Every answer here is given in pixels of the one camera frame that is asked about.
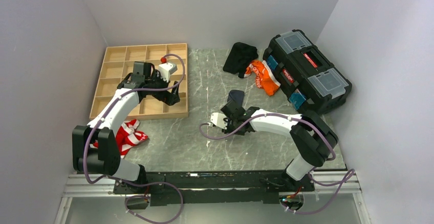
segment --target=wooden compartment box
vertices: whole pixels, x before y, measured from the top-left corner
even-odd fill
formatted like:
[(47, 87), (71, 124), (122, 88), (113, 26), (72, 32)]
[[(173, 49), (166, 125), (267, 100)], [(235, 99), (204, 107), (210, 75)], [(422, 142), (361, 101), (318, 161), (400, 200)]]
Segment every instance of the wooden compartment box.
[[(105, 50), (95, 97), (92, 103), (90, 119), (96, 118), (110, 102), (117, 85), (128, 73), (133, 71), (134, 61), (150, 62), (157, 66), (161, 63), (160, 58), (167, 53), (179, 55), (185, 63), (185, 77), (179, 87), (181, 101), (175, 105), (168, 106), (152, 96), (146, 96), (146, 98), (131, 111), (126, 119), (149, 120), (188, 117), (187, 44), (177, 43), (108, 47)], [(170, 56), (167, 59), (175, 63), (178, 67), (178, 70), (170, 77), (169, 86), (172, 86), (174, 81), (181, 79), (182, 65), (175, 57)]]

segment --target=toolbox lid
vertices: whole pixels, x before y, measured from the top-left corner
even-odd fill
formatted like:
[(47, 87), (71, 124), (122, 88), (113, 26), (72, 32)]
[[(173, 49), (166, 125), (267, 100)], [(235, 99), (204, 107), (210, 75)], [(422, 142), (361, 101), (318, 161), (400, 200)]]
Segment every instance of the toolbox lid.
[(332, 95), (332, 99), (345, 94), (345, 87), (348, 86), (345, 79), (334, 68), (311, 76), (308, 80), (323, 97)]
[(276, 41), (287, 54), (312, 45), (299, 31), (281, 34)]

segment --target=red label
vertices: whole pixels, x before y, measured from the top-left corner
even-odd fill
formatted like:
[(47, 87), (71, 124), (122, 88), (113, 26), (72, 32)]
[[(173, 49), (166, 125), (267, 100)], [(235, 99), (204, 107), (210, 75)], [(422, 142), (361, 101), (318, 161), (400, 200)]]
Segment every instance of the red label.
[(294, 78), (292, 78), (291, 75), (289, 75), (289, 72), (288, 72), (286, 69), (283, 70), (283, 73), (285, 74), (286, 78), (287, 78), (291, 83), (294, 83)]
[(311, 65), (313, 65), (313, 67), (315, 67), (315, 68), (318, 67), (318, 66), (315, 64), (315, 62), (313, 62), (313, 60), (311, 59), (311, 57), (309, 57), (308, 54), (304, 53), (303, 55), (306, 57), (306, 59), (308, 59), (308, 61), (311, 63)]

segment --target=marble tabletop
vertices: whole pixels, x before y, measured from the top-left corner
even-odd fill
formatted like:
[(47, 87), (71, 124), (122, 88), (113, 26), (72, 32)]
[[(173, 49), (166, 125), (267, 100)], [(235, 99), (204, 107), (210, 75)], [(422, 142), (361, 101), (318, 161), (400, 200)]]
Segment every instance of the marble tabletop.
[[(126, 160), (144, 165), (146, 171), (267, 170), (284, 169), (297, 156), (294, 141), (281, 135), (253, 132), (210, 141), (199, 133), (199, 124), (220, 112), (232, 89), (245, 92), (244, 108), (258, 106), (270, 112), (297, 113), (281, 90), (268, 96), (256, 87), (254, 76), (241, 79), (224, 72), (228, 54), (229, 49), (189, 50), (189, 116), (141, 121), (138, 130), (150, 139), (132, 148)], [(333, 128), (330, 116), (322, 117)], [(210, 136), (223, 135), (217, 127), (203, 128)], [(335, 152), (336, 159), (326, 162), (323, 169), (345, 168), (339, 145)]]

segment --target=toolbox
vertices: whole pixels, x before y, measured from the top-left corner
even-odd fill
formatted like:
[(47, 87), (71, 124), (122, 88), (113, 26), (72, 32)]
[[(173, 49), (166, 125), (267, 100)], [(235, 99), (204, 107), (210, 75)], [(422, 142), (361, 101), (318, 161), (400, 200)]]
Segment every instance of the toolbox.
[(301, 30), (275, 36), (264, 52), (280, 88), (299, 113), (325, 114), (343, 105), (352, 84)]

